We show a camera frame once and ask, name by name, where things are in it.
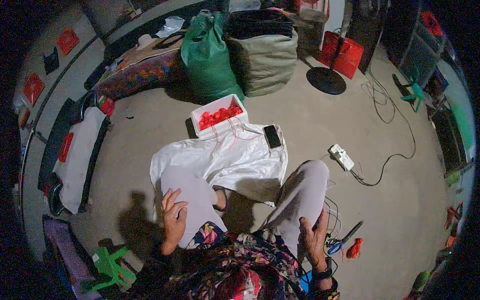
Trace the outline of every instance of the green bag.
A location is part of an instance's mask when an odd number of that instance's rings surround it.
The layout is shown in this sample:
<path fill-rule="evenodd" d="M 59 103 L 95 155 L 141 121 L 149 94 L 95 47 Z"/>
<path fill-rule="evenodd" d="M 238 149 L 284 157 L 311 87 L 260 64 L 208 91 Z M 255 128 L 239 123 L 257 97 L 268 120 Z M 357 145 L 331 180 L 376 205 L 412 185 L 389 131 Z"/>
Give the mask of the green bag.
<path fill-rule="evenodd" d="M 181 58 L 200 100 L 212 102 L 230 94 L 240 101 L 245 95 L 230 68 L 228 48 L 222 40 L 222 14 L 214 18 L 199 14 L 193 20 L 181 45 Z"/>

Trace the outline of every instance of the gray bag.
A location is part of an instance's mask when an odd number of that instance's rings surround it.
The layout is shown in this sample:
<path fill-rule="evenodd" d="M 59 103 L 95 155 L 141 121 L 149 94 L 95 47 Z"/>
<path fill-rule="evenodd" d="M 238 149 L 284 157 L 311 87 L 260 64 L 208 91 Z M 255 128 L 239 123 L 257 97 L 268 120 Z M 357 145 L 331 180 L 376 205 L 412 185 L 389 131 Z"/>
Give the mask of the gray bag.
<path fill-rule="evenodd" d="M 298 35 L 264 35 L 227 39 L 230 64 L 238 84 L 248 97 L 282 89 L 293 75 L 297 61 Z"/>

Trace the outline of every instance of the power strip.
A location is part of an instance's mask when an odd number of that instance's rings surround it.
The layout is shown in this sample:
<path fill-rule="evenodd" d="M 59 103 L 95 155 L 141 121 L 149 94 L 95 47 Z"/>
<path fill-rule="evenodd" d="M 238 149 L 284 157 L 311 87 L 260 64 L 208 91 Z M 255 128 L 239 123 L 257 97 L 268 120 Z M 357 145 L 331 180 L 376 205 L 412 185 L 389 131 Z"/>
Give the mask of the power strip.
<path fill-rule="evenodd" d="M 347 155 L 345 149 L 342 149 L 338 144 L 331 146 L 330 149 L 328 149 L 328 153 L 330 153 L 330 155 L 345 171 L 350 171 L 355 165 Z"/>

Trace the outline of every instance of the knee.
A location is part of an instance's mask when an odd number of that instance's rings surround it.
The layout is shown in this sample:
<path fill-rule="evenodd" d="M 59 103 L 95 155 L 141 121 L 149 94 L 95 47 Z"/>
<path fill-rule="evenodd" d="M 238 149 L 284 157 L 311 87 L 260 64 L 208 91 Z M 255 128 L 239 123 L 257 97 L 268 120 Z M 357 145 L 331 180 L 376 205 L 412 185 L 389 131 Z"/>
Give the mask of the knee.
<path fill-rule="evenodd" d="M 160 180 L 162 181 L 166 178 L 169 180 L 181 179 L 187 172 L 187 169 L 181 166 L 168 166 L 163 170 Z"/>
<path fill-rule="evenodd" d="M 305 168 L 307 173 L 312 176 L 322 176 L 328 179 L 330 175 L 330 170 L 321 160 L 307 160 L 302 164 L 302 166 Z"/>

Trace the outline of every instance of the light gray pants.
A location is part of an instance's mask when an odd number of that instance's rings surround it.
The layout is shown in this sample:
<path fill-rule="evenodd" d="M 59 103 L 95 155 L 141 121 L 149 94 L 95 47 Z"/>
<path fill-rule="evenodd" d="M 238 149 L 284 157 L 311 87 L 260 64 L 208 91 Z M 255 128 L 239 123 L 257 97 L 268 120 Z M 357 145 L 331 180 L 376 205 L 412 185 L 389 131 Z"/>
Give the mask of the light gray pants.
<path fill-rule="evenodd" d="M 315 224 L 324 204 L 329 170 L 324 162 L 310 160 L 301 164 L 281 188 L 277 208 L 267 218 L 265 228 L 278 230 L 292 254 L 297 257 L 300 236 L 300 217 L 307 217 Z M 217 195 L 212 187 L 192 171 L 180 166 L 165 168 L 161 176 L 162 194 L 169 188 L 180 188 L 175 202 L 188 201 L 186 229 L 179 246 L 186 248 L 200 227 L 210 221 L 227 232 L 220 216 L 212 205 Z"/>

